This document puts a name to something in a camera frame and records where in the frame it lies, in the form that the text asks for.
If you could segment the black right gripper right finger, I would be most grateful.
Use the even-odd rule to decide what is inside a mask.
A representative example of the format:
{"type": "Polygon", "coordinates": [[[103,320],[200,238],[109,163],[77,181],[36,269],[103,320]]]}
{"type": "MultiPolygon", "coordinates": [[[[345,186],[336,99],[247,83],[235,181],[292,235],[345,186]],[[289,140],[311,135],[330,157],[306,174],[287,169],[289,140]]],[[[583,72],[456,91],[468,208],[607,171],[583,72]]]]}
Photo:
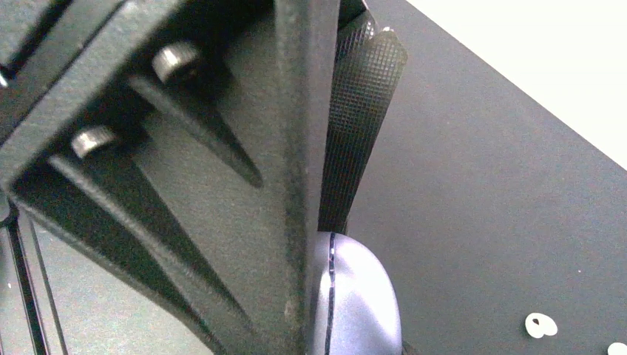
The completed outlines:
{"type": "Polygon", "coordinates": [[[365,10],[340,29],[333,68],[318,230],[344,234],[405,65],[396,33],[365,10]]]}

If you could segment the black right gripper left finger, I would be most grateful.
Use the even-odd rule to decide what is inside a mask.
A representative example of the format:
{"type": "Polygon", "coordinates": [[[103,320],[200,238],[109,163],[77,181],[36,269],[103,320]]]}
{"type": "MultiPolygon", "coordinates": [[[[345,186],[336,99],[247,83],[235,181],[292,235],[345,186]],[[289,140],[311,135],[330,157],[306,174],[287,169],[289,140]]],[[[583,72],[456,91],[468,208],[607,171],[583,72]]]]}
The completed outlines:
{"type": "Polygon", "coordinates": [[[216,354],[303,354],[339,1],[50,1],[1,187],[216,354]]]}

